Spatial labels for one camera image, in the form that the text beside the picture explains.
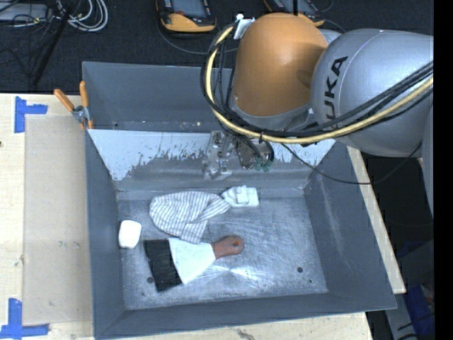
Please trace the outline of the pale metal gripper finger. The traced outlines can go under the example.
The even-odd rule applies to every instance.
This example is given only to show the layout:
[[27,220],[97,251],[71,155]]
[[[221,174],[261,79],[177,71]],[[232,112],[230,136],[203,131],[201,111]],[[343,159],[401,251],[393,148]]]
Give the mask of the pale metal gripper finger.
[[219,143],[218,165],[220,176],[230,176],[229,160],[233,152],[233,139],[231,135],[224,135]]
[[202,158],[202,172],[205,180],[216,180],[221,174],[220,156],[222,148],[222,133],[212,131]]

